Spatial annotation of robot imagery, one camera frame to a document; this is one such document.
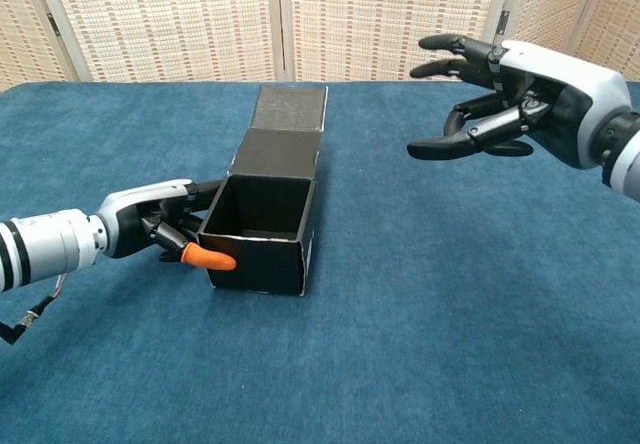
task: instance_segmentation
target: table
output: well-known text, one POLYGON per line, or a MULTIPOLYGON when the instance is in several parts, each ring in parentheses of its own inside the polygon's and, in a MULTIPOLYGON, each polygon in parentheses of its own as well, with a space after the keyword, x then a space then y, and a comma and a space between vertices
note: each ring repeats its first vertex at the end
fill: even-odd
MULTIPOLYGON (((0 218, 222 177, 258 89, 0 94, 0 218)), ((481 92, 330 84, 307 295, 212 290, 158 248, 102 258, 0 346, 0 442, 637 443, 640 205, 539 146, 407 155, 481 92)), ((0 295, 0 319, 52 286, 0 295)))

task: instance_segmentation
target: black box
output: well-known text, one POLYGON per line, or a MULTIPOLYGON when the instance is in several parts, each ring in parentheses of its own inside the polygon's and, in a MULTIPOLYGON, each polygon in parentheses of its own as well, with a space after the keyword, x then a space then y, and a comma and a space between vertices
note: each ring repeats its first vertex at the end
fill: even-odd
POLYGON ((325 87, 262 86, 251 127, 198 232, 236 259, 214 287, 303 295, 317 207, 315 174, 325 87))

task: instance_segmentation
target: blue table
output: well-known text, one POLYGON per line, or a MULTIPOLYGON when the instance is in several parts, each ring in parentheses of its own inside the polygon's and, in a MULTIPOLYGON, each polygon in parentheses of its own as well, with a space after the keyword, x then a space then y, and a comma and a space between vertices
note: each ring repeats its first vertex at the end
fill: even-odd
MULTIPOLYGON (((640 205, 539 148, 406 154, 480 92, 330 85, 307 296, 212 290, 157 248, 103 258, 0 346, 0 442, 639 442, 640 205)), ((13 88, 0 218, 219 178, 257 93, 13 88)), ((52 285, 0 295, 0 319, 52 285)))

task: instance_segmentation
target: robotic arm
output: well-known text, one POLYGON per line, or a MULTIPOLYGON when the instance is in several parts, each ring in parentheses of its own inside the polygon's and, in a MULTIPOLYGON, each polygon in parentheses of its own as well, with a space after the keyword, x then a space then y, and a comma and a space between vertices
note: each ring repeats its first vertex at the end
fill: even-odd
POLYGON ((0 292, 59 276, 54 291, 16 326, 0 323, 0 337, 13 344, 62 290, 67 273, 95 263, 98 254, 130 256, 152 244, 166 249, 163 261, 233 270, 235 260, 199 247, 192 233, 209 208, 219 181, 178 179, 109 194, 95 215, 69 209, 0 223, 0 292))
POLYGON ((604 184, 640 201, 640 114, 620 73, 521 41, 492 46, 449 34, 419 45, 464 59, 423 64, 411 77, 457 76, 494 92, 454 106, 445 136, 411 142, 412 157, 526 156, 533 148, 514 140, 526 134, 569 166, 602 166, 604 184))

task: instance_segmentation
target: woven screen panel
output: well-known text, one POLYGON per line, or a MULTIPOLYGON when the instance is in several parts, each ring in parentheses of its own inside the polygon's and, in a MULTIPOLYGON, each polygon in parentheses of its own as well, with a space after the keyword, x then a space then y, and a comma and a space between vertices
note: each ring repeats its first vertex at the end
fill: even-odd
POLYGON ((640 80, 640 0, 596 0, 576 55, 640 80))
POLYGON ((297 80, 403 80, 430 34, 480 37, 491 0, 292 0, 297 80))
POLYGON ((585 0, 518 0, 509 38, 566 51, 585 0))
POLYGON ((62 0, 96 81, 273 80, 267 0, 62 0))
POLYGON ((0 0, 0 23, 0 91, 24 82, 65 80, 31 0, 0 0))

